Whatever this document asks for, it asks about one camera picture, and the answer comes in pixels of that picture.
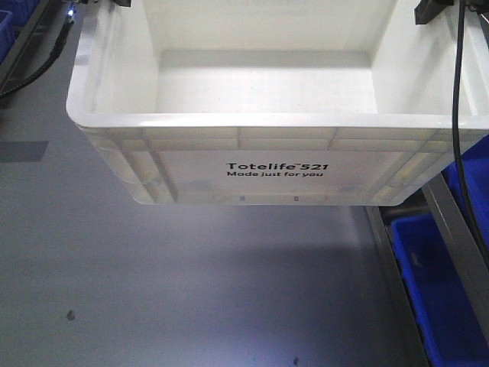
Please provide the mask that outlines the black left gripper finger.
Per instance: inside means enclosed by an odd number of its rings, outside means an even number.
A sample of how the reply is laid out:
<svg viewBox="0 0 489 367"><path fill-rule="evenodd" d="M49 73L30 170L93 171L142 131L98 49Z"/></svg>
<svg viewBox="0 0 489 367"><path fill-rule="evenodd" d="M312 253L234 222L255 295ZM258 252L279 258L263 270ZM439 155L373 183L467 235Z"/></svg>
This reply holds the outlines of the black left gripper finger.
<svg viewBox="0 0 489 367"><path fill-rule="evenodd" d="M112 2L115 3L117 6L126 7L126 8L131 7L131 0L112 0Z"/></svg>

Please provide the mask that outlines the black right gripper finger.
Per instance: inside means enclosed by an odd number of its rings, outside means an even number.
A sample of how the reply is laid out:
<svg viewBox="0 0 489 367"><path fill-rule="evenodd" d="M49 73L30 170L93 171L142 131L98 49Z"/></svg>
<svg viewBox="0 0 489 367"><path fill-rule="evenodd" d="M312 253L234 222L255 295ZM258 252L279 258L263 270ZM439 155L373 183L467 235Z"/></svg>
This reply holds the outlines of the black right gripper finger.
<svg viewBox="0 0 489 367"><path fill-rule="evenodd" d="M454 0L420 0L414 8L415 25L428 24L454 3Z"/></svg>

